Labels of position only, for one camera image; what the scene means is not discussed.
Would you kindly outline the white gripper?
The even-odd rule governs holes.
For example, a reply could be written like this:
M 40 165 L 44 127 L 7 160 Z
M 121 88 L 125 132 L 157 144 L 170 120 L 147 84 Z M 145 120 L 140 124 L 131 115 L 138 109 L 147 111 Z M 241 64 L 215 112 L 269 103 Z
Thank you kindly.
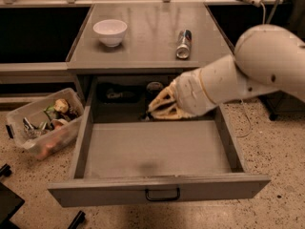
M 216 105 L 208 98 L 203 85 L 201 69 L 179 75 L 149 104 L 148 111 L 154 119 L 177 120 L 201 116 Z

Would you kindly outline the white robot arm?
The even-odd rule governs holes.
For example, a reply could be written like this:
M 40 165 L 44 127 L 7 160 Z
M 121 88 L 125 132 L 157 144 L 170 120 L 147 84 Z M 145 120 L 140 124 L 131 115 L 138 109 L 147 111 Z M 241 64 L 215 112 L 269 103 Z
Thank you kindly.
M 305 44 L 279 26 L 250 28 L 234 53 L 175 78 L 150 103 L 155 119 L 202 116 L 222 103 L 282 91 L 305 101 Z

